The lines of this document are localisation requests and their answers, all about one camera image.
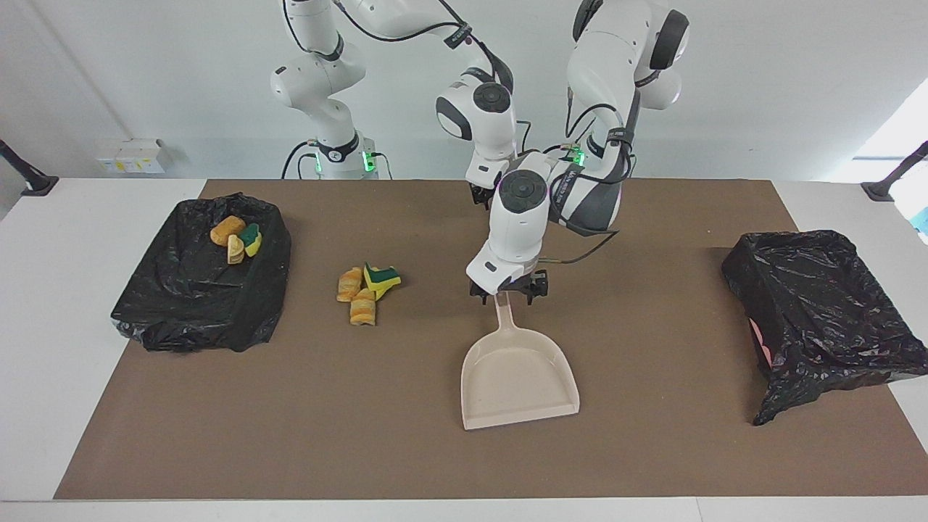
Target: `green light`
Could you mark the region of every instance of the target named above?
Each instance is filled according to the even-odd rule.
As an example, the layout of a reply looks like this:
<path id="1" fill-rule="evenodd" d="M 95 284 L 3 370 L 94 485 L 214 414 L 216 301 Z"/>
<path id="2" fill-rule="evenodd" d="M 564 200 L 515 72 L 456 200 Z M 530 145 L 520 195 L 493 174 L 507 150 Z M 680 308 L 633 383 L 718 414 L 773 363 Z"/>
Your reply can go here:
<path id="1" fill-rule="evenodd" d="M 374 172 L 377 170 L 377 160 L 370 155 L 369 152 L 363 150 L 361 154 L 364 156 L 364 170 L 368 172 Z"/>

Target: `beige dustpan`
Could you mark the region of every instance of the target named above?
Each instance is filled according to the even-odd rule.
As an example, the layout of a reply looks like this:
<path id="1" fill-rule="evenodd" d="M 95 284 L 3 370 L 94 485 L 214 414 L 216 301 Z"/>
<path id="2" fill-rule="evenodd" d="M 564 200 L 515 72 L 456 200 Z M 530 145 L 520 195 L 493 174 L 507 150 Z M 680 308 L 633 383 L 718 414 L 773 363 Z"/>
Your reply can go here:
<path id="1" fill-rule="evenodd" d="M 580 411 L 574 374 L 558 345 L 516 327 L 506 292 L 496 295 L 496 317 L 499 329 L 470 348 L 461 368 L 464 429 Z"/>

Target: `garbage bag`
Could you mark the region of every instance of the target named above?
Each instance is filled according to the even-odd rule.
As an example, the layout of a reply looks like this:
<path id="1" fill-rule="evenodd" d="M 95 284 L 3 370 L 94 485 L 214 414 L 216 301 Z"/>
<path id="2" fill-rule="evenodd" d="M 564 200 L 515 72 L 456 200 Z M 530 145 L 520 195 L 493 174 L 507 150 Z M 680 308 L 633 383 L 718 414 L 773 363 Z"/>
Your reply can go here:
<path id="1" fill-rule="evenodd" d="M 255 257 L 228 265 L 210 230 L 229 215 L 257 223 Z M 148 350 L 187 352 L 266 343 L 290 271 L 290 233 L 277 207 L 233 194 L 180 202 L 161 226 L 112 311 L 119 332 Z"/>
<path id="2" fill-rule="evenodd" d="M 745 234 L 722 273 L 768 379 L 754 425 L 830 390 L 928 373 L 924 344 L 838 232 Z"/>

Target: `brown table mat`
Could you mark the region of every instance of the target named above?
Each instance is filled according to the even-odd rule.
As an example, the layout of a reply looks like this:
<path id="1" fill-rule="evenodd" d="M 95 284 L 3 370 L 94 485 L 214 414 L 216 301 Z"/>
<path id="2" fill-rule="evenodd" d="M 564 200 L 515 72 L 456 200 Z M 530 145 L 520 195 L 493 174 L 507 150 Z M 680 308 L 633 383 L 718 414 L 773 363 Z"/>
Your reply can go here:
<path id="1" fill-rule="evenodd" d="M 560 344 L 580 413 L 475 432 L 460 367 L 496 318 L 468 296 L 487 214 L 467 185 L 224 180 L 202 197 L 236 191 L 277 204 L 293 237 L 273 340 L 241 354 L 129 343 L 56 498 L 928 494 L 928 457 L 886 386 L 751 426 L 765 382 L 719 265 L 743 232 L 794 229 L 768 182 L 628 181 L 623 232 L 549 267 L 550 296 L 515 310 Z M 551 226 L 545 241 L 573 257 L 597 239 Z M 404 280 L 373 328 L 334 298 L 366 260 Z"/>

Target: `blue object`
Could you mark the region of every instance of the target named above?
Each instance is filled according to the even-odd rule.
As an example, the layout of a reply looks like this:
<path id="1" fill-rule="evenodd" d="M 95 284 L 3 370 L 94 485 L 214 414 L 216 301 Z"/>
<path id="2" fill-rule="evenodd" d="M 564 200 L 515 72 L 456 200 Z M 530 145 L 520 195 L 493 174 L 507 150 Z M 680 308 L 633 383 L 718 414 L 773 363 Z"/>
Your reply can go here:
<path id="1" fill-rule="evenodd" d="M 928 208 L 917 213 L 909 220 L 909 223 L 922 234 L 928 234 Z"/>

